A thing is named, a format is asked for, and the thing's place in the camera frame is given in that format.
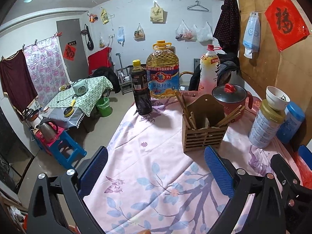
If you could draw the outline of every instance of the black polka dot garment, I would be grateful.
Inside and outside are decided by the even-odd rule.
[[[213,37],[226,53],[238,53],[240,38],[240,12],[236,0],[224,0],[222,12]]]

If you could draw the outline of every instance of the yellow frying pan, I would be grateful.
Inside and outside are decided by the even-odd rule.
[[[71,105],[69,107],[67,107],[64,111],[64,117],[67,118],[69,116],[71,116],[74,113],[74,104],[76,103],[76,100],[73,99],[73,101],[71,102]]]

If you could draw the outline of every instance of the stool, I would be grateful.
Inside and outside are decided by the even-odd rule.
[[[63,146],[64,144],[67,144],[68,147],[73,148],[73,153],[68,158],[66,158],[60,152],[59,146]],[[85,157],[87,154],[87,152],[82,147],[80,147],[80,145],[76,143],[66,131],[63,131],[52,144],[48,144],[48,148],[59,164],[62,165],[65,169],[73,169],[71,163],[78,154],[81,154],[83,157]]]

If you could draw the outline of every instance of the white bowl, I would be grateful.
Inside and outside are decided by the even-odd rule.
[[[285,110],[291,99],[280,89],[273,86],[266,88],[266,100],[269,106],[277,111]]]

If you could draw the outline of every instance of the gray door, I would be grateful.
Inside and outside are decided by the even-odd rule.
[[[76,45],[73,45],[76,48],[74,60],[71,61],[64,58],[70,80],[74,82],[78,79],[87,78],[88,62],[83,48],[79,18],[57,21],[57,32],[63,32],[59,36],[62,54],[64,54],[66,44],[73,41],[77,42]]]

